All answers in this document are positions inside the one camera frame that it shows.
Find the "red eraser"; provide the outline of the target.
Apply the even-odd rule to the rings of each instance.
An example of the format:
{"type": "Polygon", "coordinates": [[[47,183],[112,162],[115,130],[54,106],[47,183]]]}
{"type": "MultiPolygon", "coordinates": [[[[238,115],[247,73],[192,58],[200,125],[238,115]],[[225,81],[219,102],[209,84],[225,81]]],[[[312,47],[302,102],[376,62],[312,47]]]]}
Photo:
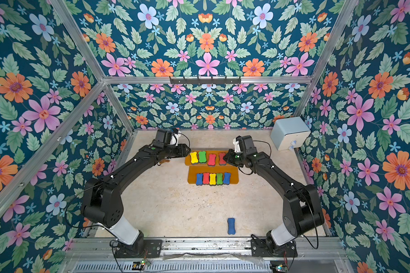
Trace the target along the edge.
{"type": "Polygon", "coordinates": [[[219,165],[220,166],[225,166],[227,164],[225,160],[226,153],[225,152],[220,152],[219,153],[219,165]]]}
{"type": "Polygon", "coordinates": [[[214,167],[216,165],[216,154],[209,154],[208,155],[208,166],[214,167]]]}

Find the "blue eraser shelf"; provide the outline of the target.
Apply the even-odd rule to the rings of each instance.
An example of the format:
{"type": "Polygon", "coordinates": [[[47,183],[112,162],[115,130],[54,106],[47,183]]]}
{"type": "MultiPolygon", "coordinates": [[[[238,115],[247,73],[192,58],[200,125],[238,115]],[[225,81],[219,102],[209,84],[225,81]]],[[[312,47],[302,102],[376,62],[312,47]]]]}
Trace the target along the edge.
{"type": "Polygon", "coordinates": [[[235,219],[232,217],[228,218],[227,224],[228,224],[228,230],[227,230],[228,235],[235,235],[236,234],[235,219]]]}

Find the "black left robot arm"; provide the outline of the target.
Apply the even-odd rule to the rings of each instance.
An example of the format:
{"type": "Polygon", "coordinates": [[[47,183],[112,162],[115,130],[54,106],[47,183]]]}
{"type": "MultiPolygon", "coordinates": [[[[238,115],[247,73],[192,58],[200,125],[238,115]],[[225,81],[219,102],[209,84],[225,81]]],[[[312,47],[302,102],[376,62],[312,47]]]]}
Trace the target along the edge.
{"type": "Polygon", "coordinates": [[[191,149],[186,144],[164,147],[143,146],[138,153],[111,174],[91,179],[85,185],[81,214],[109,230],[121,243],[132,246],[141,232],[123,216],[121,195],[142,173],[164,159],[185,158],[191,149]]]}

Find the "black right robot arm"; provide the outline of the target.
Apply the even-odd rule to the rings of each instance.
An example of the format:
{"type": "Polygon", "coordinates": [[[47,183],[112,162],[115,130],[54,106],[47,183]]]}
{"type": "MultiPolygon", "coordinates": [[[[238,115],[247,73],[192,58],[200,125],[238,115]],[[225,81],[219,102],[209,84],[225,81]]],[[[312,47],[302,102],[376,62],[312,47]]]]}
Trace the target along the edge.
{"type": "Polygon", "coordinates": [[[267,234],[274,247],[281,247],[323,225],[325,218],[314,185],[304,185],[287,175],[264,152],[252,154],[229,150],[224,160],[235,167],[247,167],[266,180],[282,198],[282,224],[267,234]]]}

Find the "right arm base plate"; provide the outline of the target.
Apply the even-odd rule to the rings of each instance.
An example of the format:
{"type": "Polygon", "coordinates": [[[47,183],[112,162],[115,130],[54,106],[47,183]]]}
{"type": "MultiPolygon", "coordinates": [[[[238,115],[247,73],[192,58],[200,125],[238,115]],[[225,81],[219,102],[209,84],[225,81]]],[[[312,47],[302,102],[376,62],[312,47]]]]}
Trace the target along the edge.
{"type": "Polygon", "coordinates": [[[260,238],[254,234],[251,234],[250,243],[253,257],[296,258],[298,256],[295,241],[290,241],[284,245],[278,246],[269,237],[260,238]]]}

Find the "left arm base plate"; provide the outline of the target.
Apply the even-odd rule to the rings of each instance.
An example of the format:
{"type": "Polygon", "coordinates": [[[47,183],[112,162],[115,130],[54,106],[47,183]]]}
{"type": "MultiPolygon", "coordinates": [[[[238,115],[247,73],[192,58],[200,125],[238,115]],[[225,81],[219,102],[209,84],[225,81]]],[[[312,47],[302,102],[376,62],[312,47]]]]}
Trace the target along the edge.
{"type": "Polygon", "coordinates": [[[114,247],[117,259],[158,258],[162,250],[162,240],[137,240],[132,245],[119,242],[114,247]]]}

